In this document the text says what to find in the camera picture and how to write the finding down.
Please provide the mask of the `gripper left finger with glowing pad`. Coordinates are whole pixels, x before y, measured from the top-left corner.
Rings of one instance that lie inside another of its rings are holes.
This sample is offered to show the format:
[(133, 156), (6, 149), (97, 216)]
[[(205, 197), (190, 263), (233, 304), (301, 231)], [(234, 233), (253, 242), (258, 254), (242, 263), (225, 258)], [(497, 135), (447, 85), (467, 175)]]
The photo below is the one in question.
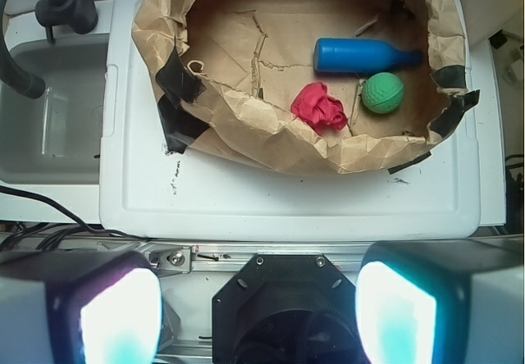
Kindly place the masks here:
[(3, 363), (151, 363), (160, 281), (136, 251), (1, 254)]

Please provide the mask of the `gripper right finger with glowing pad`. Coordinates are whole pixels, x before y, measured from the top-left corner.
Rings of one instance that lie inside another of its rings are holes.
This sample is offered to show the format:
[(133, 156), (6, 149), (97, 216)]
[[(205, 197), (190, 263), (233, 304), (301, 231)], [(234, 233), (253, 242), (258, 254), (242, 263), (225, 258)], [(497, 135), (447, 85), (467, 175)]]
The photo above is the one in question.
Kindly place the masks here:
[(355, 314), (371, 363), (522, 363), (524, 241), (374, 243)]

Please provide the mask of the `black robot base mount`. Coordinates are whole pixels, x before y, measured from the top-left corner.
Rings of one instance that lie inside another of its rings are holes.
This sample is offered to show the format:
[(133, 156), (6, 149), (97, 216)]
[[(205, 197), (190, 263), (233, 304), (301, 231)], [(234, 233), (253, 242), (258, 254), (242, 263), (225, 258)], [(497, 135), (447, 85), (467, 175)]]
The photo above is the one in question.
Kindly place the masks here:
[(212, 360), (367, 363), (355, 293), (321, 254), (255, 255), (212, 298)]

